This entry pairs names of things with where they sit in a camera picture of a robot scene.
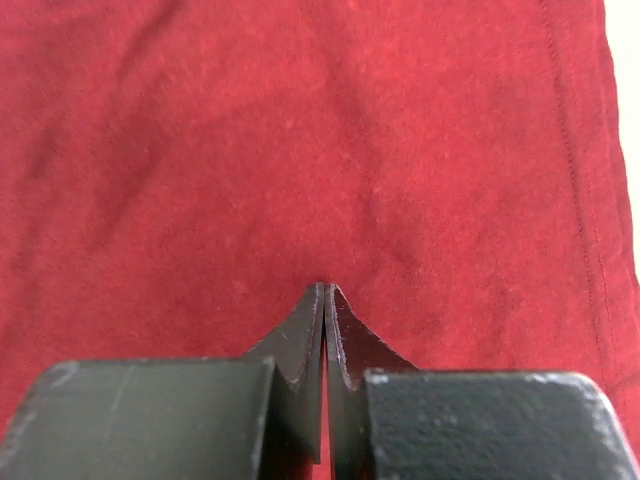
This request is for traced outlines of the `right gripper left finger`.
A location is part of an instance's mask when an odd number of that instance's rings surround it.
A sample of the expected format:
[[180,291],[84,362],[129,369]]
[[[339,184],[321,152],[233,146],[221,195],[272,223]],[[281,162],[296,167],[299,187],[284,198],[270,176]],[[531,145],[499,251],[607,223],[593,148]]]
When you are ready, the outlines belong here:
[[1,446],[5,479],[307,479],[321,457],[324,287],[237,358],[69,361]]

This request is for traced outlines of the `dark red t-shirt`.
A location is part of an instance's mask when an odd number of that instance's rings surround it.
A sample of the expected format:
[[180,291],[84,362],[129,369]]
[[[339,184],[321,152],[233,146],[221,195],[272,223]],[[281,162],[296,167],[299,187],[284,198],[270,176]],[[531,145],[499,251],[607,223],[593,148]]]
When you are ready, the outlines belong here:
[[5,1],[1,446],[69,361],[237,358],[324,287],[417,368],[589,377],[639,454],[600,1]]

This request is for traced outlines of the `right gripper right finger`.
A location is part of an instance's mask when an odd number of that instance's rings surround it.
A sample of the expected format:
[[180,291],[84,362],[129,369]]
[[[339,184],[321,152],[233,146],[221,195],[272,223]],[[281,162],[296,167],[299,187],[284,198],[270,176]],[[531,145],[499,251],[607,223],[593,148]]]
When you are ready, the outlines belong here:
[[431,371],[325,293],[331,469],[336,479],[635,479],[615,410],[587,376]]

